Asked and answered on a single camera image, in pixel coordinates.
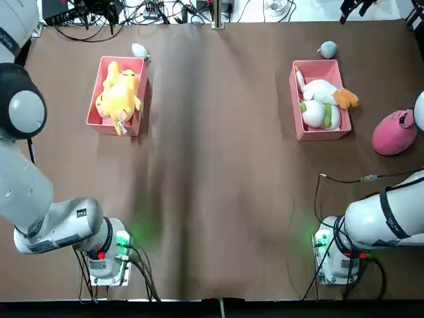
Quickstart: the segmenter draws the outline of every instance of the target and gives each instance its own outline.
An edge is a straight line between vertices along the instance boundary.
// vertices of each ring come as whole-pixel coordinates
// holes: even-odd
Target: yellow chick plush
[[[104,102],[104,93],[101,93],[99,97],[95,100],[95,108],[97,108],[97,112],[102,117],[108,117],[109,116],[109,110],[105,108],[107,104]]]
[[[133,70],[125,70],[119,74],[116,84],[124,84],[127,87],[131,88],[134,94],[138,90],[138,85],[140,84],[138,78],[135,76]]]
[[[118,62],[112,61],[109,66],[107,66],[107,77],[103,82],[104,91],[110,89],[117,83],[117,79],[120,73],[121,69],[119,68]]]
[[[117,84],[104,92],[102,99],[103,113],[111,118],[117,134],[122,136],[126,133],[123,123],[131,119],[134,109],[141,110],[141,100],[124,84]]]

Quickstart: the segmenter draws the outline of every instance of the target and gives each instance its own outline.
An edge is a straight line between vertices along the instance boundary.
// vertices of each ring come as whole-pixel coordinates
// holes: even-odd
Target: brown table surface
[[[80,38],[95,31],[64,30]],[[339,44],[344,84],[362,106],[350,112],[348,136],[299,143],[288,78],[292,62],[317,59],[324,40]],[[99,135],[85,118],[100,57],[131,56],[133,42],[152,55],[142,132],[138,138]],[[318,172],[349,180],[423,165],[420,138],[391,158],[371,145],[379,121],[412,106],[423,89],[424,65],[404,21],[244,23],[219,32],[210,25],[134,26],[95,44],[46,28],[26,68],[48,105],[34,146],[55,200],[96,197],[106,216],[121,218],[147,249],[164,299],[298,299],[313,276]],[[351,201],[400,180],[325,181],[322,214],[342,215]],[[22,255],[13,226],[2,219],[0,231],[1,300],[77,297],[70,247]],[[422,297],[423,250],[375,254],[387,272],[387,298]],[[352,298],[375,297],[380,281],[371,266]],[[319,291],[322,298],[341,295],[340,287]],[[109,299],[145,297],[136,270],[129,287],[109,291]]]

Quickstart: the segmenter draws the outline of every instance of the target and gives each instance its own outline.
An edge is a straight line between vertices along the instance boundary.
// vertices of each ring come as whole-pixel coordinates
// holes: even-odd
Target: pink ball
[[[384,156],[392,156],[406,150],[417,136],[413,111],[395,111],[384,118],[372,134],[374,150]]]

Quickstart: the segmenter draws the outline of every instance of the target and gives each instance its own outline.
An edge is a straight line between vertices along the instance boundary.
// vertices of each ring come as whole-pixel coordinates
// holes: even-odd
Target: duck plush toy
[[[339,89],[325,79],[315,79],[305,84],[305,79],[297,66],[294,66],[297,82],[305,101],[318,101],[323,104],[338,105],[341,109],[359,106],[359,99],[351,91]]]
[[[119,136],[127,133],[123,124],[131,119],[135,109],[142,111],[142,101],[136,96],[138,84],[132,70],[121,72],[118,63],[109,64],[104,90],[95,106],[102,117],[110,117]]]
[[[303,122],[313,128],[322,128],[328,131],[338,130],[341,123],[339,108],[318,101],[302,101],[300,103]]]

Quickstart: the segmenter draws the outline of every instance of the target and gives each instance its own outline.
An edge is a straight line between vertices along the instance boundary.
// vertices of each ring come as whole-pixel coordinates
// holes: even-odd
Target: pink tray
[[[293,104],[294,123],[296,128],[296,137],[298,141],[314,140],[336,140],[349,133],[352,130],[350,125],[349,112],[340,109],[341,125],[339,131],[326,131],[325,129],[311,128],[303,123],[300,111],[300,102],[303,100],[302,92],[297,86],[294,66],[297,66],[305,78],[306,84],[312,80],[327,80],[334,86],[343,88],[342,77],[340,75],[339,64],[336,60],[309,60],[294,61],[290,74],[290,93]]]
[[[133,70],[136,76],[140,80],[140,85],[138,86],[137,96],[141,101],[144,101],[144,96],[146,94],[147,86],[147,71],[146,63],[142,58],[120,58],[116,56],[103,56],[100,59],[99,71],[97,72],[97,77],[95,79],[95,85],[93,90],[93,95],[91,96],[91,102],[88,109],[87,115],[87,125],[93,127],[100,134],[115,134],[118,135],[113,123],[109,118],[103,119],[97,112],[97,108],[94,103],[95,100],[99,97],[100,93],[103,91],[103,81],[107,77],[107,66],[112,62],[116,61],[119,64],[121,70]],[[127,133],[124,136],[137,136],[140,130],[142,113],[140,111],[135,111],[132,118],[124,124],[124,127],[127,130]]]

